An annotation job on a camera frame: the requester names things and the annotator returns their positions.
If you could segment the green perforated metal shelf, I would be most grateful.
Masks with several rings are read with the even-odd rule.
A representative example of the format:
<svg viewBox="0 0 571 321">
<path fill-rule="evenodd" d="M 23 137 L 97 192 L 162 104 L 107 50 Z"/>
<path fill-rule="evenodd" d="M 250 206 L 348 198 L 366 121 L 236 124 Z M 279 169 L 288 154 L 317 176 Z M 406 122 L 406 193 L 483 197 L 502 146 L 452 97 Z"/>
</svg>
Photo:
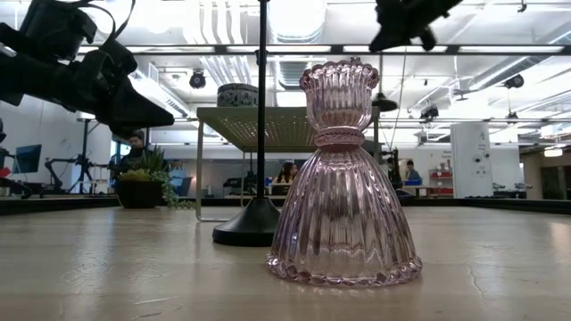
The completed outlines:
<svg viewBox="0 0 571 321">
<path fill-rule="evenodd" d="M 201 222 L 222 222 L 202 213 L 203 128 L 209 126 L 244 155 L 250 152 L 307 153 L 316 149 L 315 130 L 311 128 L 304 107 L 268 107 L 264 119 L 255 107 L 201 107 L 196 110 L 198 125 L 195 215 Z"/>
</svg>

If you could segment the person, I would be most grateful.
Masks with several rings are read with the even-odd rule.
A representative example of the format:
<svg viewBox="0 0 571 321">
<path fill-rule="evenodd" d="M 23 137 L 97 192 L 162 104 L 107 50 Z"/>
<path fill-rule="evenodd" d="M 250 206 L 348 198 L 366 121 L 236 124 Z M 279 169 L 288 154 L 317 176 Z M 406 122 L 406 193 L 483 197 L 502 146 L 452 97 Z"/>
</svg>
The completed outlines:
<svg viewBox="0 0 571 321">
<path fill-rule="evenodd" d="M 280 170 L 275 182 L 280 184 L 291 184 L 297 175 L 298 167 L 292 161 L 287 161 Z"/>
<path fill-rule="evenodd" d="M 134 131 L 128 139 L 128 144 L 130 150 L 127 155 L 121 157 L 116 168 L 118 175 L 139 169 L 143 165 L 144 158 L 151 154 L 145 144 L 145 133 L 142 130 Z"/>
<path fill-rule="evenodd" d="M 421 185 L 422 184 L 422 177 L 415 170 L 414 161 L 408 160 L 406 166 L 407 166 L 407 169 L 405 172 L 405 179 L 407 181 L 413 181 L 413 182 L 416 182 L 418 185 Z"/>
</svg>

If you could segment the black aluminium table frame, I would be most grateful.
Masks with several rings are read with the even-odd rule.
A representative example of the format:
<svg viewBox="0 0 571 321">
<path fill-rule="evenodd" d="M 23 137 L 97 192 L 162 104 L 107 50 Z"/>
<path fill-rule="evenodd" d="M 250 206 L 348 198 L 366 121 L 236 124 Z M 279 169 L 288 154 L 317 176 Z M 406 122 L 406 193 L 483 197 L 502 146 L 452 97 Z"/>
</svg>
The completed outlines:
<svg viewBox="0 0 571 321">
<path fill-rule="evenodd" d="M 120 202 L 112 197 L 44 198 L 0 200 L 0 216 L 37 212 L 81 210 L 119 207 Z M 498 210 L 517 210 L 571 215 L 571 201 L 523 200 L 500 198 L 466 199 L 406 199 L 402 207 L 474 207 Z"/>
</svg>

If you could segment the white pillar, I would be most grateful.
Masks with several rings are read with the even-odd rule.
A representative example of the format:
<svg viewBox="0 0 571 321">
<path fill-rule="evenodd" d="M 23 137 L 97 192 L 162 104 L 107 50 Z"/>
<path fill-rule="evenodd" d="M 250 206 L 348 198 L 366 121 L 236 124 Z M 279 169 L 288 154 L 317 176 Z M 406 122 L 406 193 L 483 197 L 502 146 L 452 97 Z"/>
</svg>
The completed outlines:
<svg viewBox="0 0 571 321">
<path fill-rule="evenodd" d="M 493 196 L 489 126 L 462 122 L 451 126 L 454 197 Z"/>
</svg>

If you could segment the pink ribbed glass candle holder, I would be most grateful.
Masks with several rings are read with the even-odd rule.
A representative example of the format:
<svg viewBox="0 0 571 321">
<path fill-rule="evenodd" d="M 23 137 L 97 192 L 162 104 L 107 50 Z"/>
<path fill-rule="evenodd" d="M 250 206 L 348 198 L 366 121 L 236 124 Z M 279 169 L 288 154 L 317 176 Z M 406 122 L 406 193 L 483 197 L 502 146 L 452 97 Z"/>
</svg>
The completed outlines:
<svg viewBox="0 0 571 321">
<path fill-rule="evenodd" d="M 423 267 L 400 200 L 363 148 L 378 71 L 359 61 L 304 71 L 300 88 L 317 150 L 296 175 L 266 258 L 275 276 L 304 283 L 387 286 Z"/>
</svg>

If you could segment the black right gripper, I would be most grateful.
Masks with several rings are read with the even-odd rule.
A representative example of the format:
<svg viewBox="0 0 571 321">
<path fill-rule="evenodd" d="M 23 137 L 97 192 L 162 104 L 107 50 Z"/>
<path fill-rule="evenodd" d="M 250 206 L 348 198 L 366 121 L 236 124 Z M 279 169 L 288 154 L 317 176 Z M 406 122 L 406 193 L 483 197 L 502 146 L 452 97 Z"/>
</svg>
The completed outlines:
<svg viewBox="0 0 571 321">
<path fill-rule="evenodd" d="M 430 24 L 450 16 L 449 10 L 463 0 L 377 0 L 377 23 L 380 30 L 368 46 L 370 52 L 411 44 L 419 37 L 422 48 L 429 52 L 436 46 Z"/>
</svg>

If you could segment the black overhead bar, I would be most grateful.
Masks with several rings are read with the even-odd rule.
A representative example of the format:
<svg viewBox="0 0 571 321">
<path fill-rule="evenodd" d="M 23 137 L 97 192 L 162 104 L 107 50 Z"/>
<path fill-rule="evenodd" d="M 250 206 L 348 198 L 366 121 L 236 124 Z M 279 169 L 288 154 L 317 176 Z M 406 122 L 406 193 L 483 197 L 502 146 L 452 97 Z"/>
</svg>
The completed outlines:
<svg viewBox="0 0 571 321">
<path fill-rule="evenodd" d="M 256 45 L 131 45 L 134 55 L 254 55 Z M 270 55 L 375 55 L 367 45 L 268 45 Z M 421 45 L 390 48 L 383 55 L 486 55 L 571 56 L 571 45 L 437 45 L 425 51 Z"/>
</svg>

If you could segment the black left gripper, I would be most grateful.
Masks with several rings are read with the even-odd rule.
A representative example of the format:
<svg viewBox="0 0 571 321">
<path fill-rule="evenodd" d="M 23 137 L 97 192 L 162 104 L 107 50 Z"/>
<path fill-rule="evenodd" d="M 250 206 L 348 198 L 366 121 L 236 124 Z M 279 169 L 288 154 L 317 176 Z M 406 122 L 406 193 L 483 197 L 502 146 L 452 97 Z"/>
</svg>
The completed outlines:
<svg viewBox="0 0 571 321">
<path fill-rule="evenodd" d="M 112 23 L 102 45 L 77 60 L 98 27 L 84 11 L 95 0 L 32 0 L 18 29 L 0 22 L 0 101 L 18 105 L 25 95 L 69 111 L 95 111 L 98 122 L 117 136 L 174 124 L 174 116 L 133 87 L 134 55 L 117 36 L 127 24 Z"/>
</svg>

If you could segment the potted green plant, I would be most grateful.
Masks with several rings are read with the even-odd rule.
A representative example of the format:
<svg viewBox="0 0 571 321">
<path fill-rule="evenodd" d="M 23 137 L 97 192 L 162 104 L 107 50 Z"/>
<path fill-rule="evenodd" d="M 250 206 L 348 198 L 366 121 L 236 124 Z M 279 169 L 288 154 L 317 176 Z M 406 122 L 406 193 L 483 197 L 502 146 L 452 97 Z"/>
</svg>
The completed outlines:
<svg viewBox="0 0 571 321">
<path fill-rule="evenodd" d="M 195 208 L 194 202 L 182 201 L 176 194 L 170 165 L 159 146 L 132 149 L 115 173 L 115 193 L 125 209 L 152 209 L 162 204 L 175 209 Z"/>
</svg>

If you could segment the blue computer monitor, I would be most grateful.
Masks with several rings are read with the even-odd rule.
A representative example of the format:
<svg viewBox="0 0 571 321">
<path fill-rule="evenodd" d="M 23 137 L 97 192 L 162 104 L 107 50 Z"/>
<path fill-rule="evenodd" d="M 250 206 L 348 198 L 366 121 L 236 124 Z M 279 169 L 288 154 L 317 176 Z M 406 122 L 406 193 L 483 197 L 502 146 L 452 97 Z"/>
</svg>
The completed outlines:
<svg viewBox="0 0 571 321">
<path fill-rule="evenodd" d="M 12 165 L 14 174 L 28 174 L 38 171 L 42 145 L 28 145 L 16 148 Z"/>
</svg>

